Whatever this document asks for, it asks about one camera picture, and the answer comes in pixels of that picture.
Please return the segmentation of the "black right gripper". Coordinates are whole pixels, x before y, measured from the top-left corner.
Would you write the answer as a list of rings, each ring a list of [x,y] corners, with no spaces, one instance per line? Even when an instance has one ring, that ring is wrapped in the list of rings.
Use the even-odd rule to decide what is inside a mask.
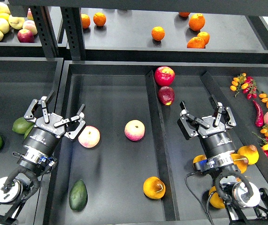
[[[222,153],[234,153],[236,147],[226,129],[232,129],[237,125],[230,107],[225,107],[217,101],[215,95],[209,97],[214,109],[213,116],[201,119],[190,114],[185,102],[180,103],[181,112],[177,124],[186,140],[199,135],[201,146],[206,157],[214,158]]]

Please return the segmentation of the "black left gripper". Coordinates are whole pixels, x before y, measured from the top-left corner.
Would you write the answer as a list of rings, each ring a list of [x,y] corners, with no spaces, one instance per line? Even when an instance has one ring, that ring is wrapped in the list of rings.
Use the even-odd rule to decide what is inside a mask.
[[[42,107],[43,118],[36,118],[36,110]],[[71,141],[76,140],[86,127],[84,120],[85,104],[82,104],[75,116],[63,119],[55,113],[48,114],[48,101],[46,96],[41,99],[33,99],[24,119],[27,122],[36,123],[23,142],[27,152],[24,159],[40,159],[52,156],[60,138],[67,137]]]

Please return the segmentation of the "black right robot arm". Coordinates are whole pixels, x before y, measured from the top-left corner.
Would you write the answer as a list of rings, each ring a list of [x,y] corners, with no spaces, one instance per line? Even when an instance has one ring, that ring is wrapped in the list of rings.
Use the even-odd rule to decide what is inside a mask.
[[[180,103],[181,112],[177,123],[186,140],[198,137],[204,157],[193,163],[194,172],[186,177],[209,174],[217,195],[225,207],[231,225],[268,225],[268,191],[257,188],[234,163],[232,154],[236,147],[228,130],[236,126],[230,107],[210,96],[214,114],[198,118]]]

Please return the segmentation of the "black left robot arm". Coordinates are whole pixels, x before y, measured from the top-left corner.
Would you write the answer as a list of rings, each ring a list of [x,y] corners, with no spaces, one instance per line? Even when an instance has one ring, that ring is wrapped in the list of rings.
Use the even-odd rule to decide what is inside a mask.
[[[23,146],[25,154],[18,154],[19,166],[7,177],[0,178],[0,225],[16,225],[25,203],[40,189],[40,176],[48,174],[57,164],[54,150],[64,136],[75,140],[86,126],[85,104],[75,116],[63,118],[48,112],[50,97],[32,100],[24,115],[34,124]]]

